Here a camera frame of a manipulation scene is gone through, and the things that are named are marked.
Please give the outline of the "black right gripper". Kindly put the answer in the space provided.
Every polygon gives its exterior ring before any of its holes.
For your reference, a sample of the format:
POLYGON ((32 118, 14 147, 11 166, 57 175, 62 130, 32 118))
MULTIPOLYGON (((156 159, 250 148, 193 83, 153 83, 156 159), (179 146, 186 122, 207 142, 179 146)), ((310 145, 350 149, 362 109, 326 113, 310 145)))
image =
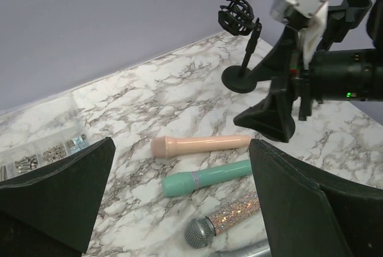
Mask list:
MULTIPOLYGON (((273 49, 251 71, 250 81, 257 83, 280 77, 295 50, 297 32, 286 26, 273 49)), ((318 51, 307 69, 299 67, 290 72, 295 95, 300 97, 300 121, 312 115, 314 101, 382 101, 382 51, 375 48, 318 51)), ((290 93, 270 92, 261 102, 234 117, 233 123, 270 140, 287 143, 296 129, 292 105, 290 93)))

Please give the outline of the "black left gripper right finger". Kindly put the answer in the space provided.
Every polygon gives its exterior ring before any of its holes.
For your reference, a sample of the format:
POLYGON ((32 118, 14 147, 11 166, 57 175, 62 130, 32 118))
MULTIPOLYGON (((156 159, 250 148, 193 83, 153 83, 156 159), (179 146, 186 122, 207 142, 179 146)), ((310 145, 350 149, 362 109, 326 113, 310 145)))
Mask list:
POLYGON ((333 175, 265 140, 249 145, 273 256, 381 256, 382 190, 333 175))

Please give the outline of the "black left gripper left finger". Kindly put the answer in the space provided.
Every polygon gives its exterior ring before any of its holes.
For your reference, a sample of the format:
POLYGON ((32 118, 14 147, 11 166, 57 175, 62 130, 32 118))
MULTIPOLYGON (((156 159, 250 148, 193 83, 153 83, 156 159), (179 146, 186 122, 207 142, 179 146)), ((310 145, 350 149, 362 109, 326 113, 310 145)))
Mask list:
POLYGON ((1 256, 87 252, 115 154, 106 137, 1 182, 1 256))

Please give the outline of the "silver grey microphone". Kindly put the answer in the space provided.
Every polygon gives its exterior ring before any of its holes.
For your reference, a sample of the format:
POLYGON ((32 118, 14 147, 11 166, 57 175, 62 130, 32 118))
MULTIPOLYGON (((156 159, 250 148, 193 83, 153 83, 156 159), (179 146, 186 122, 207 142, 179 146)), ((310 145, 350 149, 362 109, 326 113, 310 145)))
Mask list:
POLYGON ((257 241, 245 247, 227 250, 216 251, 210 254, 210 257, 271 257, 270 247, 267 239, 257 241))

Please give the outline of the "black shock-mount round-base stand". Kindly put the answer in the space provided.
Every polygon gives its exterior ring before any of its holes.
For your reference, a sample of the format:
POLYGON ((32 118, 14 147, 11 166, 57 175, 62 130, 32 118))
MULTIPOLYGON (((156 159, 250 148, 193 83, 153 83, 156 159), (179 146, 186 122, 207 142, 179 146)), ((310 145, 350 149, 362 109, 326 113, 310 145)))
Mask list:
POLYGON ((254 15, 254 10, 247 0, 225 0, 218 11, 218 23, 227 33, 237 37, 241 50, 235 50, 236 54, 243 54, 237 63, 228 66, 221 74, 221 80, 226 88, 235 93, 252 92, 257 83, 251 80, 252 69, 248 67, 254 54, 262 24, 254 15))

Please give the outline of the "black clip microphone stand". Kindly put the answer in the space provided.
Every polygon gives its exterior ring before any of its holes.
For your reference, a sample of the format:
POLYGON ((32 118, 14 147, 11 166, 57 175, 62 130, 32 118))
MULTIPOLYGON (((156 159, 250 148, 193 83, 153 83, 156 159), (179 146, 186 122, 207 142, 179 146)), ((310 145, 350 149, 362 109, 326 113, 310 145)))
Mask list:
POLYGON ((359 26, 371 7, 371 0, 343 0, 340 5, 329 6, 327 27, 317 51, 329 51, 333 43, 342 42, 350 30, 359 26))

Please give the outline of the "rhinestone mesh-head microphone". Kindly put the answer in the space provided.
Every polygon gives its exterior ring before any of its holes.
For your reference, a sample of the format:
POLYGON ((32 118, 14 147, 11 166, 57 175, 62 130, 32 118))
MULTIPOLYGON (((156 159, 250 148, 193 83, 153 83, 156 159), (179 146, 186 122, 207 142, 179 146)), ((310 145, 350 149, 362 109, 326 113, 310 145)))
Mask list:
POLYGON ((192 219, 184 230, 185 241, 194 249, 207 247, 215 236, 226 232, 259 210, 257 192, 249 192, 203 218, 192 219))

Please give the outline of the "beige pink microphone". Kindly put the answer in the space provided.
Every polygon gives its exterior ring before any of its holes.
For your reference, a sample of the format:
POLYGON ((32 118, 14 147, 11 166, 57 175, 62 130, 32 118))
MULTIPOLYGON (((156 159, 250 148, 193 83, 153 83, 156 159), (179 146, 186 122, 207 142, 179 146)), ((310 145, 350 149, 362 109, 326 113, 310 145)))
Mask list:
POLYGON ((245 135, 209 137, 157 137, 151 141, 151 152, 156 158, 177 155, 237 149, 250 144, 252 137, 245 135))

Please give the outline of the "mint green microphone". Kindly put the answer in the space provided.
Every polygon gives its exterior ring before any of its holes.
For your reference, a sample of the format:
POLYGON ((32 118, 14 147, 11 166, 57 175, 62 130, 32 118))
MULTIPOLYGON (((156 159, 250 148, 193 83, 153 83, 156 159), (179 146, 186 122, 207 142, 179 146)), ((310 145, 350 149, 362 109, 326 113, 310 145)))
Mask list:
POLYGON ((161 181, 161 185, 165 197, 179 197, 190 194, 199 188, 251 174, 251 161, 243 160, 193 172, 179 172, 165 177, 161 181))

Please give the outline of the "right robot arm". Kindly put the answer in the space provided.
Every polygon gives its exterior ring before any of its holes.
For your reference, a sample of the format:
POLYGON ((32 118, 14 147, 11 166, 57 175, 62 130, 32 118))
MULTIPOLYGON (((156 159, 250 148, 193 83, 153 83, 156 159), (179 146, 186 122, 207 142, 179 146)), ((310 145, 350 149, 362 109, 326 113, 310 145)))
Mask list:
POLYGON ((382 101, 382 0, 343 0, 331 6, 327 29, 308 68, 303 65, 297 32, 285 27, 280 40, 255 72, 251 82, 271 81, 261 102, 234 117, 236 126, 287 143, 294 135, 293 102, 300 99, 299 120, 312 114, 313 102, 325 100, 382 101), (347 32, 368 15, 366 32, 373 48, 332 51, 347 32))

